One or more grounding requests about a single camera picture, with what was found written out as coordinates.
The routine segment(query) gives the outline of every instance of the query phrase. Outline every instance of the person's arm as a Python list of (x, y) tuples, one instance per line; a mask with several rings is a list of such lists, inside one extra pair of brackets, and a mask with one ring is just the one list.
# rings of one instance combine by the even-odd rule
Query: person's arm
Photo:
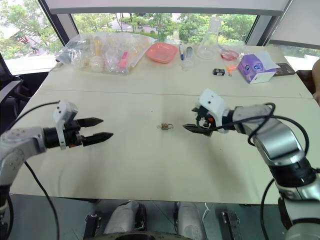
[(317, 101), (320, 106), (320, 59), (315, 62), (312, 68), (312, 79), (315, 86), (315, 93), (313, 98)]

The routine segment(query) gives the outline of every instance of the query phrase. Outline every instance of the battery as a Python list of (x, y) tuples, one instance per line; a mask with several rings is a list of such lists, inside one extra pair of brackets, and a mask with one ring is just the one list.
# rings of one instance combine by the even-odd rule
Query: battery
[(223, 68), (215, 68), (213, 69), (212, 74), (217, 76), (223, 76), (225, 75), (225, 70)]

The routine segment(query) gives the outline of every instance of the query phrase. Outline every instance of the robotic arm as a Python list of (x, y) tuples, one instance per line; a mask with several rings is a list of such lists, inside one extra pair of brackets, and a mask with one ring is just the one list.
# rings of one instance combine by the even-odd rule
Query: robotic arm
[(265, 104), (230, 110), (219, 95), (206, 89), (192, 111), (197, 113), (197, 124), (186, 124), (184, 128), (193, 133), (211, 136), (210, 129), (223, 125), (227, 127), (218, 129), (221, 133), (229, 130), (248, 136), (253, 133), (253, 143), (279, 190), (281, 220), (290, 228), (285, 239), (320, 239), (320, 177), (310, 166), (292, 130), (276, 118), (265, 123), (266, 118), (258, 118), (230, 125), (251, 117), (268, 116), (272, 109)]
[(65, 149), (83, 145), (88, 146), (104, 142), (113, 133), (100, 132), (92, 136), (79, 133), (81, 127), (92, 127), (102, 119), (91, 117), (74, 120), (78, 112), (77, 107), (68, 101), (60, 101), (53, 118), (56, 127), (28, 127), (8, 130), (0, 137), (0, 227), (2, 234), (7, 232), (3, 217), (7, 208), (7, 197), (10, 187), (15, 180), (22, 164), (30, 157), (45, 153), (47, 149), (59, 147)]

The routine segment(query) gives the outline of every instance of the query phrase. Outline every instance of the small metal padlock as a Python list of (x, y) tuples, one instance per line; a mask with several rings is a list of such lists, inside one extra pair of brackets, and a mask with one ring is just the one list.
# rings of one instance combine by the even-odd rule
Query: small metal padlock
[(174, 126), (172, 124), (169, 123), (161, 123), (161, 125), (156, 126), (158, 129), (162, 129), (162, 130), (168, 130), (168, 129), (173, 129)]

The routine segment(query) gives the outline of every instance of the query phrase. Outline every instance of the white table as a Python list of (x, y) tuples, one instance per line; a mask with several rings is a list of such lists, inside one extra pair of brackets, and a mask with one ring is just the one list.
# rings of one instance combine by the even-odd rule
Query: white table
[[(275, 49), (272, 52), (272, 56), (278, 54)], [(114, 133), (104, 143), (63, 151), (53, 148), (46, 154), (32, 157), (28, 162), (49, 195), (259, 204), (272, 176), (256, 148), (247, 144), (247, 136), (217, 132), (208, 138), (182, 127), (195, 122), (191, 109), (197, 95), (206, 87), (219, 94), (224, 92), (223, 98), (231, 108), (275, 103), (277, 115), (292, 118), (305, 127), (310, 137), (307, 158), (313, 166), (320, 166), (320, 108), (296, 76), (249, 85), (235, 73), (232, 77), (215, 78), (211, 73), (213, 67), (207, 69), (210, 74), (203, 70), (198, 73), (207, 77), (194, 79), (196, 66), (193, 75), (186, 74), (185, 79), (181, 79), (185, 73), (177, 64), (175, 61), (162, 65), (143, 59), (128, 76), (72, 73), (67, 66), (49, 74), (26, 109), (68, 99), (79, 109), (76, 118), (104, 119), (99, 125), (83, 128), (81, 134)], [(163, 77), (168, 74), (163, 68), (175, 69), (172, 74), (176, 74), (170, 81)], [(149, 78), (153, 84), (146, 82), (147, 77), (139, 77), (156, 73), (157, 69), (158, 74)], [(211, 80), (216, 85), (208, 86)], [(227, 86), (226, 82), (231, 84), (225, 89), (221, 86)], [(292, 85), (287, 91), (281, 89), (285, 87), (284, 82)], [(40, 108), (26, 115), (16, 127), (53, 127), (53, 110), (54, 106)], [(157, 128), (160, 123), (173, 124), (174, 128), (160, 130)], [(292, 128), (304, 146), (302, 134)], [(25, 167), (21, 168), (11, 192), (43, 194)], [(275, 204), (278, 197), (273, 186), (266, 203)]]

